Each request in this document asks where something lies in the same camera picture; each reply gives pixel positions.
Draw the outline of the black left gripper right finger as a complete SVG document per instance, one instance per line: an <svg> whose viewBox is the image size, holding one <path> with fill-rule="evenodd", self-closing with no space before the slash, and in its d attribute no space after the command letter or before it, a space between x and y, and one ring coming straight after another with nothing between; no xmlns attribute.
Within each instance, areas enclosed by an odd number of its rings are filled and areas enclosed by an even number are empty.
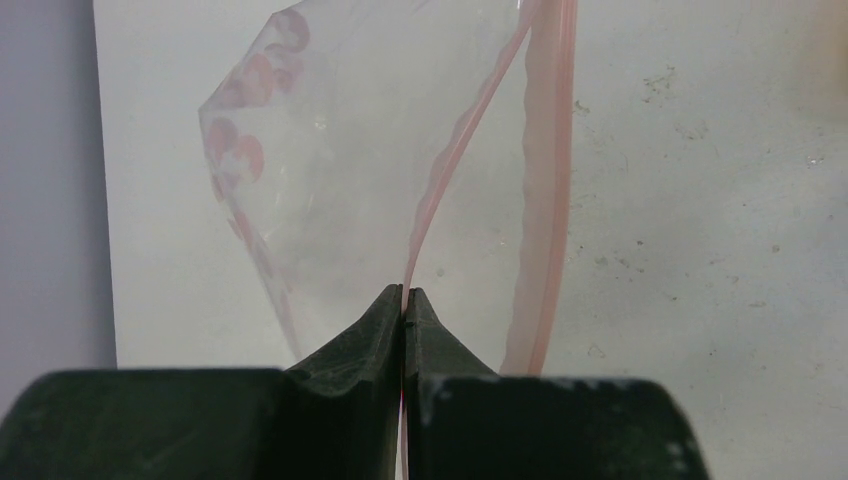
<svg viewBox="0 0 848 480"><path fill-rule="evenodd" d="M659 384L501 376L440 322L422 289L405 318L412 479L705 479L693 429Z"/></svg>

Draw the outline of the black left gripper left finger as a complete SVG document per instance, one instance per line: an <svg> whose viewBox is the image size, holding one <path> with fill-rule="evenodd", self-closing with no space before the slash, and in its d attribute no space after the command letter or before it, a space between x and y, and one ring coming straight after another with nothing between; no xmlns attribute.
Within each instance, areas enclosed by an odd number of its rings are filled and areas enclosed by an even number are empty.
<svg viewBox="0 0 848 480"><path fill-rule="evenodd" d="M392 479L402 288L294 366L65 370L1 423L5 479Z"/></svg>

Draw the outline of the clear pink-dotted zip bag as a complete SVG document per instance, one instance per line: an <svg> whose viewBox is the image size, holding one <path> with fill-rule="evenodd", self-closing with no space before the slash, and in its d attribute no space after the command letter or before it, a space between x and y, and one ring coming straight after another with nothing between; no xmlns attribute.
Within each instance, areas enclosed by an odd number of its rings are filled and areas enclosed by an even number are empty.
<svg viewBox="0 0 848 480"><path fill-rule="evenodd" d="M544 364L565 258L573 1L300 1L273 13L199 111L228 209L297 359L396 288L514 63L526 73L508 374Z"/></svg>

